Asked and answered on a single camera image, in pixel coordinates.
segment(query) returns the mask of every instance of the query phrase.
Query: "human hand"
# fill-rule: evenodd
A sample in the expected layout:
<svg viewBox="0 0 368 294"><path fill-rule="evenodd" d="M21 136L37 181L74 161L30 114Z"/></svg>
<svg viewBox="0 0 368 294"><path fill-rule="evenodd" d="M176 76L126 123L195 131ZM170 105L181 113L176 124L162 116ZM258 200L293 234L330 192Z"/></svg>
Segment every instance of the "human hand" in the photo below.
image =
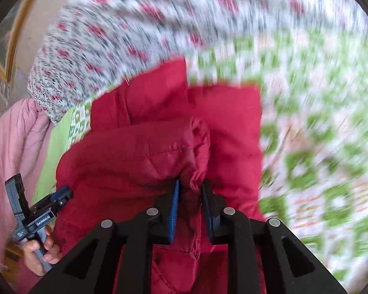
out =
<svg viewBox="0 0 368 294"><path fill-rule="evenodd" d="M61 260L63 254L60 253L60 248L57 244L54 243L52 239L52 229L47 225L45 226L45 232L48 235L46 238L43 247L48 251L43 259L45 262L50 264L56 264ZM38 260L34 251L39 249L39 243L36 240L27 241L23 244L23 252L24 252L24 260L25 265L36 275L43 276L45 275L45 271L42 267L41 262Z"/></svg>

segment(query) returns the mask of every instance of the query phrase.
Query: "light green fabric edge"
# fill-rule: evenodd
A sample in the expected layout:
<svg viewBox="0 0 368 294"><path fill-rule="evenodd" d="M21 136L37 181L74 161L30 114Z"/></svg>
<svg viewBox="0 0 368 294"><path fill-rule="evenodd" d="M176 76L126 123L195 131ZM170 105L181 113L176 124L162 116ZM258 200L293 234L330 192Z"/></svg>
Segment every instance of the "light green fabric edge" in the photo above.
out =
<svg viewBox="0 0 368 294"><path fill-rule="evenodd" d="M52 193L52 188L56 185L56 169L61 157L67 151L69 129L73 112L73 108L68 110L62 120L52 130L46 159L41 174L39 175L36 191L32 200L33 204Z"/></svg>

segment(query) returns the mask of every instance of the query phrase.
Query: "wooden frame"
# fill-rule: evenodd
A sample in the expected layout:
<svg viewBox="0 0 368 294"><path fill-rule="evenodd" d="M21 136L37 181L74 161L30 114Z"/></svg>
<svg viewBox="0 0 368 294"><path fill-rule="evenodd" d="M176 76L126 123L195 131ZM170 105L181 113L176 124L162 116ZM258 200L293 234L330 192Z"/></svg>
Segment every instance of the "wooden frame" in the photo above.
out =
<svg viewBox="0 0 368 294"><path fill-rule="evenodd" d="M14 23L11 28L11 35L8 43L7 53L5 56L5 67L0 62L0 78L7 84L11 82L14 70L14 59L16 53L16 46L18 44L22 25L28 15L30 6L34 0L22 0L19 10L16 13Z"/></svg>

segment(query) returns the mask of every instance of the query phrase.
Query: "red jacket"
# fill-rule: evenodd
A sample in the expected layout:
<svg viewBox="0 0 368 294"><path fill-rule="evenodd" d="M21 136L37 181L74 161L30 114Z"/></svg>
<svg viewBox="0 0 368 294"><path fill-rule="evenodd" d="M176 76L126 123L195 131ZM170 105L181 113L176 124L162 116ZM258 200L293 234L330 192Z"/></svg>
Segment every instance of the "red jacket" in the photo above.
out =
<svg viewBox="0 0 368 294"><path fill-rule="evenodd" d="M154 246L152 293L226 294L227 247L206 236L199 186L211 180L230 207L262 220L259 90L187 88L184 60L162 65L96 100L91 131L64 154L57 185L73 199L55 237L67 253L103 219L131 219L180 178L176 237Z"/></svg>

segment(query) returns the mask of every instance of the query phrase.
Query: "triangular cutout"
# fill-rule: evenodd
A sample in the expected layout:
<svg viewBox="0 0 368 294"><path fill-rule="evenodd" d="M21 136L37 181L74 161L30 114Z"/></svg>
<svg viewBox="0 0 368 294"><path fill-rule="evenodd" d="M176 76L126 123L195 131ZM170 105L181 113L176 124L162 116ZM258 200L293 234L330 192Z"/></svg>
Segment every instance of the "triangular cutout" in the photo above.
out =
<svg viewBox="0 0 368 294"><path fill-rule="evenodd" d="M295 278L315 271L312 262L296 247L290 238L283 237L282 244L288 257L291 273Z"/></svg>
<svg viewBox="0 0 368 294"><path fill-rule="evenodd" d="M72 275L80 280L84 280L89 270L94 252L97 248L98 240L91 241L82 252L80 252L64 269L64 273Z"/></svg>

